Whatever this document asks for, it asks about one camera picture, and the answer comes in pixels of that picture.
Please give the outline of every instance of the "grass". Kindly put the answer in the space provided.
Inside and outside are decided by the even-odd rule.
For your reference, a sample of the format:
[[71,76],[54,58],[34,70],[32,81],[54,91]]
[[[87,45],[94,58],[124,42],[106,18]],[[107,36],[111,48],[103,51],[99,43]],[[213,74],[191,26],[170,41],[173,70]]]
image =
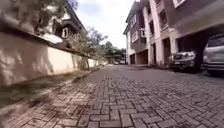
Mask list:
[[47,76],[30,81],[22,82],[12,86],[0,86],[0,108],[19,102],[27,97],[43,91],[44,89],[56,87],[57,84],[69,79],[76,78],[81,72]]

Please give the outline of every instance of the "building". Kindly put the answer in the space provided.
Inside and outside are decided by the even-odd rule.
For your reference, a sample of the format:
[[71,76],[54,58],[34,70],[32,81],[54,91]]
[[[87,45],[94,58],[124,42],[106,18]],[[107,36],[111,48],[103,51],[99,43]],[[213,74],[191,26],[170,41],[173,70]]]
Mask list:
[[208,38],[224,30],[223,5],[223,0],[134,2],[124,31],[127,62],[166,67],[170,54],[183,50],[195,50],[202,58]]

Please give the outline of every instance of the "white wall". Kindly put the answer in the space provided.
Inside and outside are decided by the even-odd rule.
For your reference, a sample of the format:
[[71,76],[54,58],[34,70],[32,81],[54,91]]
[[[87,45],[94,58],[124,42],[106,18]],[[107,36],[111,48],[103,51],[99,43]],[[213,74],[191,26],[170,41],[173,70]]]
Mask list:
[[[0,85],[87,68],[87,58],[37,40],[0,32]],[[90,67],[98,65],[88,59]]]

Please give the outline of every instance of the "house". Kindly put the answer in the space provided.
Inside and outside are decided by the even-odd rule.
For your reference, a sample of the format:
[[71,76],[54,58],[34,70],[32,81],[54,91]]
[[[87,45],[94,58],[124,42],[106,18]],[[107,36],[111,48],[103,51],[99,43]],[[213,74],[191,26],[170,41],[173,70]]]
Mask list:
[[167,67],[172,53],[195,50],[202,55],[208,38],[224,30],[223,5],[223,0],[134,2],[124,31],[127,62]]
[[167,65],[169,55],[176,50],[171,49],[171,28],[166,15],[162,0],[134,2],[124,31],[129,64]]
[[62,22],[50,19],[46,29],[41,28],[44,33],[40,34],[35,33],[36,24],[31,21],[37,18],[36,21],[44,22],[46,17],[32,17],[20,24],[18,17],[7,10],[9,6],[9,0],[0,1],[0,86],[80,71],[100,64],[100,61],[67,45],[60,46],[84,29],[70,5],[67,5],[67,19],[62,19]]

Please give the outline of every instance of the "parked car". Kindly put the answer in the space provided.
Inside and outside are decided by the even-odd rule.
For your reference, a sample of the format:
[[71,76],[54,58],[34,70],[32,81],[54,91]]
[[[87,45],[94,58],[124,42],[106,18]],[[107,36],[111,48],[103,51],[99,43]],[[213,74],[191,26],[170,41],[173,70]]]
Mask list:
[[224,33],[211,37],[204,50],[202,69],[210,75],[224,71]]
[[169,58],[169,67],[174,71],[180,71],[184,69],[200,69],[196,61],[196,52],[186,51],[172,54]]

